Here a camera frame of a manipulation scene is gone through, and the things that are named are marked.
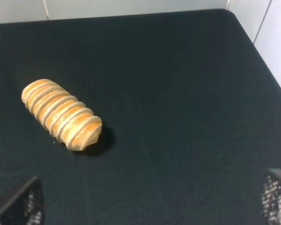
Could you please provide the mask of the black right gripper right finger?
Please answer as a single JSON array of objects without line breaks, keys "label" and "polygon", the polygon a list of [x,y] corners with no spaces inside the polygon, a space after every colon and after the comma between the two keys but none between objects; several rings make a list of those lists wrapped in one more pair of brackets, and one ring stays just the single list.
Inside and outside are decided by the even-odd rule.
[{"label": "black right gripper right finger", "polygon": [[281,169],[268,169],[261,206],[261,215],[266,225],[281,225]]}]

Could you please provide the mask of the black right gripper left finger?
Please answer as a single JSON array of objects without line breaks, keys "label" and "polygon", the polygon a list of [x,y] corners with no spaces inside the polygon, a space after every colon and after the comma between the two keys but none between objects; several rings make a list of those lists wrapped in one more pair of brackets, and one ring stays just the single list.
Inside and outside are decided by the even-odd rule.
[{"label": "black right gripper left finger", "polygon": [[0,178],[0,225],[43,225],[45,205],[40,179]]}]

